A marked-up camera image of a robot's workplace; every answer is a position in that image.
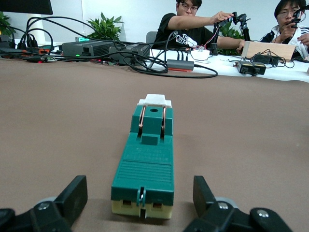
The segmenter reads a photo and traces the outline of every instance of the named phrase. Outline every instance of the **white table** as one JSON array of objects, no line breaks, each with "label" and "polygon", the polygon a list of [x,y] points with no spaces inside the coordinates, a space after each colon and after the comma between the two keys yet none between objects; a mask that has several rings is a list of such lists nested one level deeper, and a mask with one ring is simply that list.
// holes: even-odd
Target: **white table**
[{"label": "white table", "polygon": [[[151,55],[153,54],[156,57],[161,50],[152,50]],[[159,59],[164,60],[164,54],[161,54]],[[167,59],[177,59],[176,51],[167,51]],[[207,61],[196,61],[190,55],[188,56],[189,61],[194,61],[195,64],[214,69],[218,72],[219,75],[227,75],[227,76],[244,76],[250,77],[248,74],[239,73],[236,67],[233,67],[235,61],[239,61],[241,57],[234,56],[210,56]],[[309,63],[303,63],[299,61],[294,62],[294,67],[289,69],[287,67],[276,67],[276,68],[267,68],[264,75],[257,75],[258,77],[273,79],[273,80],[281,80],[281,81],[291,81],[298,80],[309,82],[309,74],[307,73]],[[288,67],[292,67],[292,63],[287,63]],[[161,68],[159,65],[153,65],[153,68]],[[193,72],[197,73],[207,73],[213,74],[212,71],[203,69],[203,68],[194,68]]]}]

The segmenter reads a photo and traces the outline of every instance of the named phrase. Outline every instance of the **brown table surface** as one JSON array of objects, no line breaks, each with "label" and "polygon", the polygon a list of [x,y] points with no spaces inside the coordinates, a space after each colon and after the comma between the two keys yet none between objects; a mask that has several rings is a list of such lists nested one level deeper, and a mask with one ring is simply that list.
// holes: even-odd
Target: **brown table surface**
[{"label": "brown table surface", "polygon": [[[170,220],[111,212],[111,184],[139,99],[174,109]],[[86,175],[88,202],[72,229],[182,231],[197,214],[193,177],[240,210],[277,212],[309,228],[309,84],[258,77],[180,79],[90,62],[0,60],[0,208],[21,214]]]}]

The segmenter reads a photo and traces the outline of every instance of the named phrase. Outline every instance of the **teal plastic part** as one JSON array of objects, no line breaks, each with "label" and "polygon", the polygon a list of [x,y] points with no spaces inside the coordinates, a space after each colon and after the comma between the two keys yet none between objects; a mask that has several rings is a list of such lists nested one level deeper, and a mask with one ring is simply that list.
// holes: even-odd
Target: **teal plastic part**
[{"label": "teal plastic part", "polygon": [[164,135],[163,108],[147,106],[139,133],[143,106],[132,116],[131,129],[118,165],[111,200],[172,206],[174,201],[173,109],[166,108]]}]

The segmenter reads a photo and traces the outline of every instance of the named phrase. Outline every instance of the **eyeglasses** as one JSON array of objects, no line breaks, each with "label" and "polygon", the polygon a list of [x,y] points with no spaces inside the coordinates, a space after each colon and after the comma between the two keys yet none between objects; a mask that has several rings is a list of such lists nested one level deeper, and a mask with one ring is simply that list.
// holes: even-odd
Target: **eyeglasses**
[{"label": "eyeglasses", "polygon": [[281,17],[286,17],[286,16],[288,16],[288,14],[289,13],[292,13],[292,16],[293,16],[293,14],[296,12],[296,11],[298,11],[299,9],[295,9],[295,10],[292,10],[292,11],[282,11],[282,12],[280,12],[278,15],[280,15]]},{"label": "eyeglasses", "polygon": [[184,11],[189,10],[189,8],[190,8],[191,12],[196,12],[198,10],[197,7],[194,7],[194,6],[190,7],[190,6],[188,6],[187,4],[184,4],[184,3],[182,3],[182,6],[183,6],[183,10]]}]

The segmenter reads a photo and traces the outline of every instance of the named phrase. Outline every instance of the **black hair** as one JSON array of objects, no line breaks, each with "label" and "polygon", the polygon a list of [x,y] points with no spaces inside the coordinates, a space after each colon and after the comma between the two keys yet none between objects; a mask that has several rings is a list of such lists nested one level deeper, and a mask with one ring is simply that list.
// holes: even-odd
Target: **black hair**
[{"label": "black hair", "polygon": [[275,18],[278,17],[278,14],[280,13],[280,11],[283,9],[283,7],[285,7],[288,3],[290,3],[291,5],[295,4],[297,6],[299,6],[300,8],[306,5],[306,0],[281,0],[276,9],[275,9]]},{"label": "black hair", "polygon": [[[185,3],[187,0],[176,0],[178,3]],[[202,5],[202,0],[190,0],[194,6],[198,8]]]}]

